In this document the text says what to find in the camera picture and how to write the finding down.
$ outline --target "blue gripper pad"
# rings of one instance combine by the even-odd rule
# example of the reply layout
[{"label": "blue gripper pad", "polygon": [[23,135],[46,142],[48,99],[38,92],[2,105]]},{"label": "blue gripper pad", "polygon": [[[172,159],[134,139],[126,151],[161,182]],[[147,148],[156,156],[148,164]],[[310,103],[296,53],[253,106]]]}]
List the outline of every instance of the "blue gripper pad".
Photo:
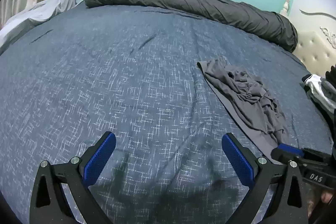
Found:
[{"label": "blue gripper pad", "polygon": [[287,144],[284,144],[284,143],[279,144],[278,148],[285,151],[285,152],[289,152],[289,153],[293,153],[295,155],[298,155],[302,158],[305,155],[301,149],[298,149],[296,147],[293,147],[293,146],[290,146],[290,145],[287,145]]},{"label": "blue gripper pad", "polygon": [[85,187],[89,187],[96,183],[116,147],[116,141],[116,136],[110,132],[85,165],[83,170],[83,185]]},{"label": "blue gripper pad", "polygon": [[249,188],[254,185],[253,168],[243,156],[238,147],[234,144],[228,134],[222,137],[222,149],[234,168],[242,185]]}]

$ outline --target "white wall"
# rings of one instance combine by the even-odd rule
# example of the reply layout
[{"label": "white wall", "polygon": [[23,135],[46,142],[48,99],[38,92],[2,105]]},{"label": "white wall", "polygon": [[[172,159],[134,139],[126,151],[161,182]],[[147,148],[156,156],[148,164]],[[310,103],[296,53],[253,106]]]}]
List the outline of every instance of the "white wall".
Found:
[{"label": "white wall", "polygon": [[328,13],[336,17],[336,0],[293,0],[289,18],[298,31],[316,31],[325,43],[320,26],[336,33],[336,20],[324,15],[305,15],[300,10],[312,13]]}]

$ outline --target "silver bolt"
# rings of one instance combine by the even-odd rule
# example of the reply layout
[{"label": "silver bolt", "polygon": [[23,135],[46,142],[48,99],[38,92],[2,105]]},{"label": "silver bolt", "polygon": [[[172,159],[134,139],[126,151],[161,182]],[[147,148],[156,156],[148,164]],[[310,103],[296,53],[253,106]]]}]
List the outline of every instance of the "silver bolt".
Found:
[{"label": "silver bolt", "polygon": [[294,167],[294,168],[297,167],[297,163],[295,161],[291,161],[289,164],[291,167]]},{"label": "silver bolt", "polygon": [[41,167],[46,167],[48,165],[48,162],[46,160],[44,160],[43,162],[41,162]]},{"label": "silver bolt", "polygon": [[267,162],[267,160],[265,158],[259,158],[258,162],[261,164],[265,164]]},{"label": "silver bolt", "polygon": [[71,161],[72,164],[76,164],[76,163],[79,162],[79,158],[78,157],[73,157],[70,161]]}]

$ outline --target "patterned bedsheet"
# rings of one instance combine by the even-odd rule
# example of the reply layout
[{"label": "patterned bedsheet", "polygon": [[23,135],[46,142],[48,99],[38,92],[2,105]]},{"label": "patterned bedsheet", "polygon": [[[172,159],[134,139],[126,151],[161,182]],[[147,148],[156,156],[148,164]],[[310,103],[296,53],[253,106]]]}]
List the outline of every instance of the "patterned bedsheet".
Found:
[{"label": "patterned bedsheet", "polygon": [[0,190],[23,224],[39,163],[67,162],[106,130],[117,146],[90,190],[114,223],[225,223],[248,189],[221,137],[260,152],[196,66],[218,57],[263,78],[292,145],[330,152],[328,126],[300,86],[308,72],[282,48],[185,13],[82,3],[0,56]]}]

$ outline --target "headboard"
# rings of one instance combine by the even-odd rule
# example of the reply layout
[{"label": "headboard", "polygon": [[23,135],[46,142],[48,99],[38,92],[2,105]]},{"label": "headboard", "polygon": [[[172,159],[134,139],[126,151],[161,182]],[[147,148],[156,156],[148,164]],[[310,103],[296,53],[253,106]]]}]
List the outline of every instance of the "headboard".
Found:
[{"label": "headboard", "polygon": [[[295,20],[292,20],[291,17],[288,16],[289,2],[290,0],[286,0],[280,14],[287,17],[298,32],[298,44],[293,54],[300,59],[310,73],[325,77],[326,71],[330,71],[330,67],[336,64],[335,34],[331,34],[327,28],[318,26],[317,20],[313,17],[309,18],[310,24],[308,24],[312,26],[312,30],[300,30],[300,26],[295,24]],[[327,13],[308,13],[302,10],[300,11],[306,16],[319,15],[334,18]]]}]

